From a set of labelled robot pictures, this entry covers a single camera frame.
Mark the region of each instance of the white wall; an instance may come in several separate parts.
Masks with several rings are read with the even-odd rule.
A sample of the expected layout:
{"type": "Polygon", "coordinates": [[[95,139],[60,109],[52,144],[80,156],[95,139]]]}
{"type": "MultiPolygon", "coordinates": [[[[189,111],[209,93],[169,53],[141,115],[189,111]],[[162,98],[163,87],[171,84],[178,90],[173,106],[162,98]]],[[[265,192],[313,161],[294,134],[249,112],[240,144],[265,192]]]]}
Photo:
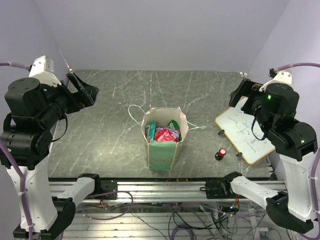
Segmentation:
{"type": "Polygon", "coordinates": [[[35,0],[72,69],[248,72],[289,0],[35,0]]]}
{"type": "MultiPolygon", "coordinates": [[[[48,55],[54,59],[55,73],[62,80],[67,65],[32,0],[2,0],[0,3],[0,62],[32,64],[34,59],[48,55]]],[[[0,67],[0,128],[9,113],[5,102],[8,85],[28,77],[29,72],[19,68],[0,67]]],[[[0,232],[1,239],[13,239],[13,230],[20,222],[18,196],[7,171],[0,165],[0,232]]]]}

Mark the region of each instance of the red bottle cap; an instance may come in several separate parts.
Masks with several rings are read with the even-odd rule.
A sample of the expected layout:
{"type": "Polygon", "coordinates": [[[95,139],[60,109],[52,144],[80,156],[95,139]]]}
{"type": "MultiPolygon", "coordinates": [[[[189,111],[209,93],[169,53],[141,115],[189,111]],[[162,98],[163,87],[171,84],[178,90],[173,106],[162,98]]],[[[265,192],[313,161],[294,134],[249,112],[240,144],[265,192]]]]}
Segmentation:
{"type": "Polygon", "coordinates": [[[225,150],[224,148],[220,148],[218,154],[223,157],[224,155],[227,154],[227,150],[225,150]]]}

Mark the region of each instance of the marble surface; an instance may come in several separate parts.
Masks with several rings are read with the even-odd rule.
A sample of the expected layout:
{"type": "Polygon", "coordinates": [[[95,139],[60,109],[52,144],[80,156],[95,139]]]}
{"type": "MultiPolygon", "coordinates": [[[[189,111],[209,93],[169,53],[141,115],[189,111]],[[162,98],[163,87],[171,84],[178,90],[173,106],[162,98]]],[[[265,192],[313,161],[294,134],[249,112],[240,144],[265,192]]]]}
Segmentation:
{"type": "MultiPolygon", "coordinates": [[[[50,177],[202,178],[222,177],[238,171],[247,177],[269,177],[263,158],[247,164],[224,135],[218,135],[215,118],[228,107],[230,92],[241,82],[239,73],[215,71],[76,70],[85,82],[100,89],[94,106],[68,115],[65,136],[55,142],[49,156],[50,177]],[[147,168],[140,126],[128,115],[128,106],[180,107],[187,120],[206,129],[188,132],[173,170],[147,168]],[[222,161],[214,158],[227,149],[222,161]]],[[[143,112],[131,108],[141,121],[143,112]]],[[[60,121],[55,136],[61,136],[60,121]]]]}

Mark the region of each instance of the snack package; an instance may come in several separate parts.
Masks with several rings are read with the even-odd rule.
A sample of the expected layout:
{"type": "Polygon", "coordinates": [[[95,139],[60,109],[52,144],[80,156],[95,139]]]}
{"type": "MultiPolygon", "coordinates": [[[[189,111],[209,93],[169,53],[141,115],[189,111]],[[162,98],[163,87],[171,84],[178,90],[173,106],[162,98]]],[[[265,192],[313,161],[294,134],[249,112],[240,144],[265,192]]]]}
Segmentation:
{"type": "Polygon", "coordinates": [[[152,143],[155,139],[156,132],[156,122],[152,121],[147,126],[145,126],[145,137],[148,143],[152,143]]]}
{"type": "Polygon", "coordinates": [[[157,142],[167,142],[167,141],[176,141],[179,138],[174,137],[168,128],[163,129],[156,137],[155,141],[157,142]]]}
{"type": "Polygon", "coordinates": [[[180,135],[179,130],[174,130],[174,129],[171,129],[168,127],[163,127],[163,126],[157,126],[155,129],[154,140],[157,142],[166,142],[166,141],[176,141],[177,142],[177,141],[179,141],[179,135],[180,135]],[[171,137],[166,135],[166,136],[163,136],[162,138],[160,138],[160,140],[159,140],[160,135],[165,135],[165,133],[169,133],[171,135],[171,137]]]}
{"type": "MultiPolygon", "coordinates": [[[[178,123],[175,121],[175,120],[171,120],[168,125],[166,126],[167,128],[170,128],[170,129],[174,129],[174,130],[177,130],[180,132],[180,128],[179,128],[179,125],[178,123]]],[[[181,137],[181,134],[179,134],[179,142],[182,140],[182,137],[181,137]]]]}

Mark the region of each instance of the white string handle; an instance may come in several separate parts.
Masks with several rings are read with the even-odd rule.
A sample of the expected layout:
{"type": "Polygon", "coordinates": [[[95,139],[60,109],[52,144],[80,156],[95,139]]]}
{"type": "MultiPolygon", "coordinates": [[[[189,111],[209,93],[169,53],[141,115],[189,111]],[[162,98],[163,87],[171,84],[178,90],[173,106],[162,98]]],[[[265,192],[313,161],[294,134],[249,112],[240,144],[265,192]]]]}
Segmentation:
{"type": "Polygon", "coordinates": [[[132,118],[133,121],[135,121],[137,124],[139,124],[139,125],[141,126],[141,124],[140,124],[140,123],[131,115],[131,113],[130,113],[130,108],[131,108],[132,106],[135,106],[135,107],[140,108],[141,111],[142,111],[144,114],[145,114],[146,112],[145,112],[145,111],[142,109],[142,107],[140,107],[139,105],[132,104],[132,105],[130,105],[130,106],[128,107],[129,116],[132,118]]]}
{"type": "Polygon", "coordinates": [[[207,126],[197,126],[197,125],[194,125],[194,124],[192,124],[191,122],[188,122],[188,121],[186,121],[188,124],[190,124],[191,126],[194,126],[193,128],[190,128],[189,129],[189,131],[190,130],[193,130],[193,129],[205,129],[207,126]]]}
{"type": "MultiPolygon", "coordinates": [[[[141,111],[145,114],[146,112],[142,109],[142,107],[140,107],[139,105],[135,105],[135,104],[132,104],[132,105],[130,105],[129,107],[128,107],[128,113],[129,113],[129,116],[132,118],[132,120],[133,121],[135,121],[137,124],[139,124],[140,126],[141,126],[141,124],[131,115],[131,113],[130,113],[130,108],[132,107],[132,106],[135,106],[135,107],[138,107],[138,108],[140,108],[141,109],[141,111]]],[[[189,131],[190,130],[193,130],[193,129],[205,129],[207,126],[197,126],[197,125],[194,125],[194,124],[192,124],[191,122],[188,122],[188,121],[186,121],[188,124],[190,124],[191,126],[194,126],[193,128],[190,128],[189,129],[189,131]]]]}

